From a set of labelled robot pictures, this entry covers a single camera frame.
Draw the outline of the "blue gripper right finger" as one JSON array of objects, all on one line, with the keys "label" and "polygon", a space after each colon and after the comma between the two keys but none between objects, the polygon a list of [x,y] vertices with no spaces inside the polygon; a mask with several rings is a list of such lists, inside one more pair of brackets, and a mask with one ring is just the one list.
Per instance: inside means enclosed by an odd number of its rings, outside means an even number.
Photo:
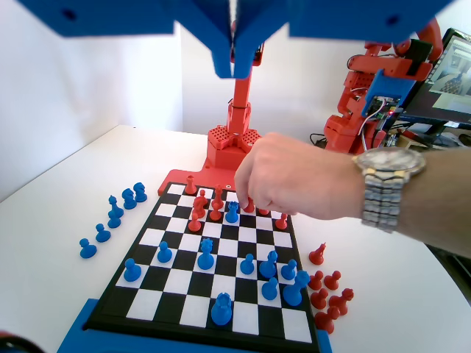
[{"label": "blue gripper right finger", "polygon": [[249,76],[259,45],[284,24],[301,38],[399,43],[425,28],[449,1],[238,1],[234,77]]}]

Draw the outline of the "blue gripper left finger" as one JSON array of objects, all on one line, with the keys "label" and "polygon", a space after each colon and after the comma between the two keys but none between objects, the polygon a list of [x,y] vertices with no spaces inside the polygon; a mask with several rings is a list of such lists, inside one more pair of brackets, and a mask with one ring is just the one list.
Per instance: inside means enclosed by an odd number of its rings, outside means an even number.
[{"label": "blue gripper left finger", "polygon": [[228,1],[23,0],[20,3],[66,38],[169,35],[177,21],[210,50],[219,77],[233,76]]}]

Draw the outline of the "person's hand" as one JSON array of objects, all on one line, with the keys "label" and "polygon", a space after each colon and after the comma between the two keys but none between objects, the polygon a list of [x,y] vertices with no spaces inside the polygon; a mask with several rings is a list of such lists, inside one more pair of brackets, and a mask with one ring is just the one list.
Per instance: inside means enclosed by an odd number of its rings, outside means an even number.
[{"label": "person's hand", "polygon": [[361,218],[364,178],[348,154],[269,133],[258,139],[235,173],[240,207],[319,219]]}]

